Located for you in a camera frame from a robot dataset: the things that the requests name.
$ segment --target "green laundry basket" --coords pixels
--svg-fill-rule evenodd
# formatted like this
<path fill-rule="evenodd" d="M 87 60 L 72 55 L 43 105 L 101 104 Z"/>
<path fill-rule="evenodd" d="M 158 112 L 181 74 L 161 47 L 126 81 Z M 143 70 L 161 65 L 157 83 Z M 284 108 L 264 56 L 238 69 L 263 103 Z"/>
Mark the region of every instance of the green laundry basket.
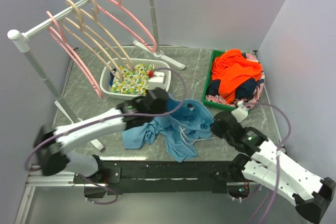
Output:
<path fill-rule="evenodd" d="M 219 110 L 227 110 L 227 111 L 232 111 L 235 108 L 228 106 L 228 105 L 223 105 L 223 104 L 219 104 L 216 102 L 210 102 L 207 101 L 205 99 L 206 96 L 206 90 L 208 89 L 208 87 L 210 86 L 211 83 L 211 66 L 212 66 L 212 62 L 214 62 L 215 58 L 220 57 L 223 53 L 223 51 L 219 51 L 219 50 L 213 50 L 212 51 L 212 55 L 211 55 L 211 60 L 210 60 L 210 64 L 209 64 L 209 69 L 208 69 L 208 74 L 206 76 L 206 82 L 205 82 L 205 87 L 203 90 L 203 95 L 202 95 L 202 102 L 205 106 L 210 107 L 210 108 L 215 108 L 215 109 L 219 109 Z"/>

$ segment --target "red object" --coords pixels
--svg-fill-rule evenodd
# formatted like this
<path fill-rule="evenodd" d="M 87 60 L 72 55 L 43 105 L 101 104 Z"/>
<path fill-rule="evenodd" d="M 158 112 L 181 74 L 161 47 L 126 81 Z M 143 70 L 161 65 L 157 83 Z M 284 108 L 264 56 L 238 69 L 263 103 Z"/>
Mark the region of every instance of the red object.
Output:
<path fill-rule="evenodd" d="M 148 71 L 148 76 L 149 78 L 151 78 L 152 76 L 154 75 L 154 72 L 151 70 L 151 71 Z"/>
<path fill-rule="evenodd" d="M 212 80 L 221 80 L 218 93 L 228 104 L 235 100 L 236 89 L 250 78 L 259 80 L 262 70 L 260 63 L 245 59 L 238 49 L 215 58 L 211 67 Z"/>

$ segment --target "lemon print fabric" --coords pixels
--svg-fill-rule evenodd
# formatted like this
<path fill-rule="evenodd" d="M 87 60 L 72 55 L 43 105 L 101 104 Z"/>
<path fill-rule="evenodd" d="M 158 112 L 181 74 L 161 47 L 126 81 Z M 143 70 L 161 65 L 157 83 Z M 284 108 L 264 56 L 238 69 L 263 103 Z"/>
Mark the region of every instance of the lemon print fabric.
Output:
<path fill-rule="evenodd" d="M 148 88 L 148 71 L 153 70 L 154 65 L 140 63 L 134 66 L 133 72 L 123 66 L 120 66 L 120 69 L 124 75 L 124 80 L 119 81 L 114 78 L 111 92 L 134 95 L 145 94 Z"/>

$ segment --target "drawstring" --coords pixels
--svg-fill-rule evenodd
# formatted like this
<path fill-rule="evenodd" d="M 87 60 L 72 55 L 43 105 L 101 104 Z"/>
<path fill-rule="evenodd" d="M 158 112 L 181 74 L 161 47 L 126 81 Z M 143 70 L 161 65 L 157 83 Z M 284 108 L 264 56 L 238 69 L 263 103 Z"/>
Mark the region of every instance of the drawstring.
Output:
<path fill-rule="evenodd" d="M 180 125 L 179 125 L 179 127 L 180 127 L 180 130 L 181 130 L 181 132 L 180 132 L 181 139 L 182 139 L 183 143 L 185 143 L 186 145 L 193 145 L 197 141 L 214 139 L 214 137 L 210 137 L 210 138 L 199 138 L 199 139 L 196 139 L 196 140 L 190 140 L 189 137 L 187 137 L 187 135 L 184 133 L 185 129 L 183 129 Z M 187 143 L 187 141 L 184 139 L 184 137 L 182 135 L 184 135 L 191 143 Z"/>

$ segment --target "table surface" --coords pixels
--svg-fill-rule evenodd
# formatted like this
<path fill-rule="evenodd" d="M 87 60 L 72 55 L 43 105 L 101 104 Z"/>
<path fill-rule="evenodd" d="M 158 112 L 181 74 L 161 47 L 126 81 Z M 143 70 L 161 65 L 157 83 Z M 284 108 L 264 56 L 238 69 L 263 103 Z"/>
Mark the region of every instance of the table surface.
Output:
<path fill-rule="evenodd" d="M 125 47 L 131 58 L 148 59 L 148 54 L 134 47 Z M 206 81 L 209 61 L 212 49 L 195 49 L 181 47 L 163 47 L 164 54 L 185 64 L 184 70 L 179 70 L 187 84 L 187 97 L 201 100 Z M 99 83 L 103 70 L 103 64 L 91 52 L 86 49 L 78 50 L 79 56 L 91 70 L 93 76 Z M 92 86 L 82 74 L 76 64 L 72 65 L 70 75 L 65 84 L 64 97 L 75 115 L 81 119 L 88 119 L 99 115 L 121 103 L 122 100 L 105 96 L 99 99 Z M 178 77 L 172 74 L 169 93 L 175 99 L 183 95 L 183 86 Z M 265 92 L 263 92 L 260 103 L 268 103 Z M 209 108 L 212 115 L 220 110 Z M 55 126 L 67 125 L 69 120 L 57 111 Z M 249 113 L 248 118 L 242 121 L 243 126 L 252 126 L 263 132 L 274 143 L 279 143 L 275 125 L 272 119 L 270 107 L 265 105 L 255 106 Z M 167 153 L 165 140 L 158 135 L 152 145 L 145 144 L 140 150 L 125 150 L 121 133 L 113 133 L 99 138 L 105 149 L 100 152 L 92 144 L 87 143 L 75 151 L 83 154 L 96 154 L 104 160 L 149 160 L 149 161 L 173 161 Z M 239 152 L 229 146 L 225 139 L 215 137 L 212 140 L 199 141 L 195 143 L 198 157 L 189 161 L 231 161 Z"/>

